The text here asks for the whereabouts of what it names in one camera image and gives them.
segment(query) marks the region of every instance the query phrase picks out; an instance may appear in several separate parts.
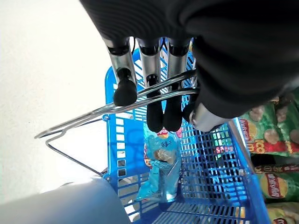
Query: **plastic wrapper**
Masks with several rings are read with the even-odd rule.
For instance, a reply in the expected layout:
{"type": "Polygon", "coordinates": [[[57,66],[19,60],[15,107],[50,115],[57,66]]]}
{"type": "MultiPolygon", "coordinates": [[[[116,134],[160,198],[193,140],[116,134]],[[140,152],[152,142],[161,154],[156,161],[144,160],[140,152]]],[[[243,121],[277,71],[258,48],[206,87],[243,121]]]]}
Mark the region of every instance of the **plastic wrapper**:
{"type": "Polygon", "coordinates": [[[242,115],[240,125],[251,153],[288,156],[284,138],[277,127],[273,102],[242,115]]]}
{"type": "Polygon", "coordinates": [[[294,97],[288,94],[281,98],[276,109],[276,117],[290,156],[299,155],[299,112],[293,102],[294,97]]]}
{"type": "Polygon", "coordinates": [[[149,179],[143,183],[137,201],[172,202],[178,189],[181,167],[180,140],[176,133],[162,129],[154,133],[144,125],[144,161],[149,166],[149,179]]]}
{"type": "Polygon", "coordinates": [[[266,202],[299,202],[299,165],[255,167],[266,202]]]}
{"type": "Polygon", "coordinates": [[[272,203],[266,205],[273,224],[299,224],[299,203],[272,203]]]}

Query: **lay's chips bag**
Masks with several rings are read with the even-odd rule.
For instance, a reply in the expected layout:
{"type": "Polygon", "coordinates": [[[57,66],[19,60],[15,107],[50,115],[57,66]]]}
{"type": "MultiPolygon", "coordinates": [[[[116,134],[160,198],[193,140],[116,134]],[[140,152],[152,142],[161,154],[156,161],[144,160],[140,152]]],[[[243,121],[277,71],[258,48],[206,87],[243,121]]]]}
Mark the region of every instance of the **lay's chips bag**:
{"type": "Polygon", "coordinates": [[[277,127],[273,102],[252,108],[239,120],[251,153],[288,155],[284,138],[277,127]]]}
{"type": "Polygon", "coordinates": [[[299,166],[255,167],[266,202],[299,202],[299,166]]]}

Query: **potato chip bag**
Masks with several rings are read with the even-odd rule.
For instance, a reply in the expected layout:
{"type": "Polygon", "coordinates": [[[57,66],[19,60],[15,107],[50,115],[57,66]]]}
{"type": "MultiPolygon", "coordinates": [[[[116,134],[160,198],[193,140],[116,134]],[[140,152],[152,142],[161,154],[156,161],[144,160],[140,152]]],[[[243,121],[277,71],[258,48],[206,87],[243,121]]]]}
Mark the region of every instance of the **potato chip bag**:
{"type": "Polygon", "coordinates": [[[288,155],[273,102],[252,108],[239,121],[251,153],[288,155]]]}
{"type": "Polygon", "coordinates": [[[299,224],[299,203],[272,203],[266,207],[272,224],[299,224]]]}
{"type": "Polygon", "coordinates": [[[293,95],[288,94],[281,98],[276,117],[289,155],[299,155],[299,112],[293,103],[293,95]]]}
{"type": "Polygon", "coordinates": [[[299,166],[255,167],[266,202],[299,202],[299,166]]]}

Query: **shopping basket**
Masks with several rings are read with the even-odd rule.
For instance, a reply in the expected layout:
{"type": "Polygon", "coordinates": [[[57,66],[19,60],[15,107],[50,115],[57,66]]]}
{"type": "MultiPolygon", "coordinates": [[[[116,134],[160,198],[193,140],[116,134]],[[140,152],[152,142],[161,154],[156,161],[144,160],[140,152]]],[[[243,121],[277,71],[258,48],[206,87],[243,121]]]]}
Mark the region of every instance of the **shopping basket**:
{"type": "MultiPolygon", "coordinates": [[[[138,49],[133,53],[133,61],[137,90],[140,91],[144,82],[138,49]]],[[[192,63],[192,54],[188,53],[188,70],[192,69],[192,63]]],[[[166,73],[167,61],[162,56],[162,80],[166,79],[166,73]]],[[[184,85],[188,87],[191,82],[185,80],[184,85]]],[[[107,104],[113,101],[116,88],[115,76],[110,68],[105,79],[107,104]]],[[[188,98],[183,96],[182,107],[188,103],[188,98]]],[[[143,160],[146,107],[104,115],[103,118],[107,122],[108,138],[108,172],[104,177],[118,194],[132,222],[270,223],[258,180],[248,172],[246,161],[227,125],[211,133],[203,133],[183,121],[182,168],[176,201],[136,202],[140,185],[149,177],[149,168],[143,160]]]]}

